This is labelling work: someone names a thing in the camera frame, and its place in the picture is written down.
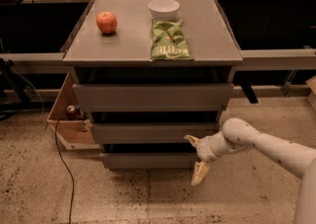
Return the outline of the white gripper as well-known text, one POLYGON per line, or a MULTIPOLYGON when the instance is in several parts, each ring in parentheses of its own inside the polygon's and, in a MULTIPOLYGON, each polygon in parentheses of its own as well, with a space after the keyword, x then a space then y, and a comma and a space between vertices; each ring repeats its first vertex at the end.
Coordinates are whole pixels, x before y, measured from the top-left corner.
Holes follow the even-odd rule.
POLYGON ((197 148, 197 156, 201 159, 201 162, 195 163, 191 181, 191 185, 194 187, 199 185, 208 173, 210 169, 208 162, 218 159, 218 156, 214 152, 215 138, 213 136, 206 136, 199 139, 192 135, 185 135, 184 138, 197 148))

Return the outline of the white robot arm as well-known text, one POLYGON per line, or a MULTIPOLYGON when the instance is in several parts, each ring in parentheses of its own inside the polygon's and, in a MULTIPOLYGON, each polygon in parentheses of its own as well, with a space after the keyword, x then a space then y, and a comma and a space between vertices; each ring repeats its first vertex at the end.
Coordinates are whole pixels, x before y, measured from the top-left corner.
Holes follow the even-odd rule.
POLYGON ((192 185, 201 183, 210 163, 225 154, 254 148, 302 179, 293 224, 316 223, 316 150, 293 141, 265 134, 240 118, 227 119, 222 130, 204 138, 186 135, 197 150, 192 185))

